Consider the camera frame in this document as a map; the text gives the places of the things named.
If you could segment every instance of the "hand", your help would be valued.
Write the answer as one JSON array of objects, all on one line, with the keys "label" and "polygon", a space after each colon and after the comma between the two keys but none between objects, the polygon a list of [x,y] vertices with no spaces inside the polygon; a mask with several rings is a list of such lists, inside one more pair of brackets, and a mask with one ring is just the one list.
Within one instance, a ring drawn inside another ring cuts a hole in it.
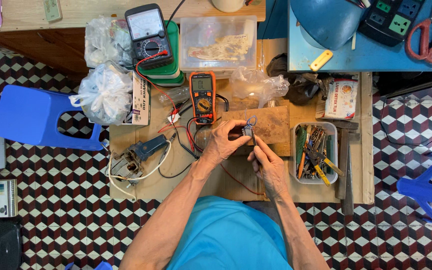
[{"label": "hand", "polygon": [[272,201],[288,192],[286,178],[284,177],[283,160],[258,136],[255,136],[257,146],[249,154],[248,161],[259,178],[263,178],[266,194]]},{"label": "hand", "polygon": [[207,162],[216,168],[226,160],[240,146],[251,140],[250,136],[243,136],[241,129],[246,125],[244,120],[229,120],[219,124],[211,131],[209,143],[202,152],[199,160]]}]

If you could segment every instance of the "blue plastic chair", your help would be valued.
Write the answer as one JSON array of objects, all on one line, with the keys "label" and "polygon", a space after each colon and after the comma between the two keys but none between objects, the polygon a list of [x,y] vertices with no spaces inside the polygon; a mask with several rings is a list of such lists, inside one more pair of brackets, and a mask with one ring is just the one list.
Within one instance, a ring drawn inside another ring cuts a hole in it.
[{"label": "blue plastic chair", "polygon": [[89,139],[74,138],[58,131],[59,117],[73,107],[69,95],[53,91],[7,85],[0,99],[0,137],[38,146],[101,150],[101,125],[94,124]]},{"label": "blue plastic chair", "polygon": [[411,197],[423,208],[431,219],[424,218],[425,221],[432,223],[432,208],[428,202],[432,202],[432,184],[429,181],[432,179],[432,165],[422,175],[411,180],[401,177],[396,183],[397,190],[400,194]]}]

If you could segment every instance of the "plastic bag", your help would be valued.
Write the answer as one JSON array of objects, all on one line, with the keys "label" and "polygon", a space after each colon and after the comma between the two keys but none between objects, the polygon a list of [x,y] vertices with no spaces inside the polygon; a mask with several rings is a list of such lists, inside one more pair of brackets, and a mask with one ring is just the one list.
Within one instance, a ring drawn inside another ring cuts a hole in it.
[{"label": "plastic bag", "polygon": [[130,71],[107,61],[89,71],[81,81],[78,95],[69,96],[69,100],[74,107],[81,106],[84,114],[94,123],[121,125],[133,103],[132,91]]},{"label": "plastic bag", "polygon": [[[179,86],[173,89],[169,89],[165,91],[166,95],[168,95],[174,102],[174,104],[178,104],[180,102],[183,102],[187,99],[191,98],[191,95],[189,94],[189,87],[188,86]],[[171,100],[163,93],[159,94],[159,101],[163,103],[163,105],[168,106],[171,105]]]},{"label": "plastic bag", "polygon": [[235,97],[243,99],[247,96],[255,96],[259,99],[258,108],[262,108],[268,101],[275,97],[282,97],[288,92],[290,83],[283,75],[269,77],[259,70],[249,70],[246,67],[238,67],[231,74],[229,84]]},{"label": "plastic bag", "polygon": [[122,66],[131,66],[135,56],[131,43],[126,20],[99,16],[86,25],[84,37],[86,65],[95,68],[101,63],[112,60]]},{"label": "plastic bag", "polygon": [[268,64],[269,76],[284,76],[290,83],[289,90],[285,95],[295,105],[308,103],[316,94],[318,89],[322,92],[323,100],[327,99],[329,84],[332,77],[327,73],[294,73],[288,72],[288,55],[282,53],[276,55]]}]

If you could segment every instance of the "orange digital multimeter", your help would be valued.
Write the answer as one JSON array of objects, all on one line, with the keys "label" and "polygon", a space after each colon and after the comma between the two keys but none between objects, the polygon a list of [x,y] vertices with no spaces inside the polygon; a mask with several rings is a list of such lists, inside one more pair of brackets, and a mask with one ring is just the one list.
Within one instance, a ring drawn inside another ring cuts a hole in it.
[{"label": "orange digital multimeter", "polygon": [[192,72],[189,75],[189,93],[196,124],[207,125],[216,122],[216,76],[213,71]]}]

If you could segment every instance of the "green plastic container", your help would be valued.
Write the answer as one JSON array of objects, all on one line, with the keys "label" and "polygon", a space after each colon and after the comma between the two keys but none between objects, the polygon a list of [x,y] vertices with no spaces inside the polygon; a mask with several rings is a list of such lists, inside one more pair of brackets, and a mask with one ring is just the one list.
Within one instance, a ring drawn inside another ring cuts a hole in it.
[{"label": "green plastic container", "polygon": [[173,52],[174,61],[169,64],[153,69],[142,69],[138,67],[138,71],[149,79],[176,79],[181,75],[180,72],[180,29],[178,25],[171,21],[167,26],[167,36]]},{"label": "green plastic container", "polygon": [[181,72],[177,78],[174,79],[149,79],[153,84],[162,87],[180,87],[184,84],[184,73]]}]

